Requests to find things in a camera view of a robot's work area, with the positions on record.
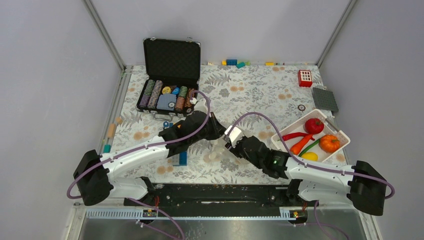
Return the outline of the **clear dotted zip top bag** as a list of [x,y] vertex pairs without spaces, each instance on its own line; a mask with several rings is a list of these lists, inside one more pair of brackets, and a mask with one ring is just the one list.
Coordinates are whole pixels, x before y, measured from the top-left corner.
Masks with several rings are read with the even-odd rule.
[[206,163],[220,162],[229,160],[230,163],[236,165],[247,165],[249,162],[245,159],[238,158],[233,155],[226,147],[226,141],[223,139],[211,140],[208,142],[208,151],[203,157]]

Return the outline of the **orange toy carrot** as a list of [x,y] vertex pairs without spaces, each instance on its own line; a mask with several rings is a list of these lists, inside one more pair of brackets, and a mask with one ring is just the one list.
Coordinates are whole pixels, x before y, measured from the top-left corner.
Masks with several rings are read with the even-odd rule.
[[303,137],[299,142],[297,142],[296,144],[294,144],[291,148],[290,148],[290,152],[293,153],[294,155],[298,155],[302,149],[304,148],[304,146],[313,138],[312,134],[309,134],[308,136]]

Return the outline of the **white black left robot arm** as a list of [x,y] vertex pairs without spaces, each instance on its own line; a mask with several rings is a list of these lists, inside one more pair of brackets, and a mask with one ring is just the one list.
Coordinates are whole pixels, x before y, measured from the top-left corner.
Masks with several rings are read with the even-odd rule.
[[99,154],[87,151],[73,173],[74,181],[66,194],[70,199],[74,186],[80,193],[78,199],[86,206],[94,206],[106,199],[135,199],[148,206],[155,200],[155,192],[145,177],[121,177],[126,171],[165,160],[188,150],[201,140],[217,140],[226,128],[211,112],[209,101],[200,99],[188,115],[153,138],[124,150]]

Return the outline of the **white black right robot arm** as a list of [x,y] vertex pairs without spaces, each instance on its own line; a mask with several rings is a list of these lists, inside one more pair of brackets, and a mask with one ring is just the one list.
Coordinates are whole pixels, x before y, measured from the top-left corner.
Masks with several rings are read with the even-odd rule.
[[293,158],[289,153],[268,148],[264,142],[230,126],[223,137],[226,148],[274,179],[289,180],[287,201],[299,206],[304,201],[350,204],[373,216],[382,216],[386,199],[385,178],[368,162],[336,166]]

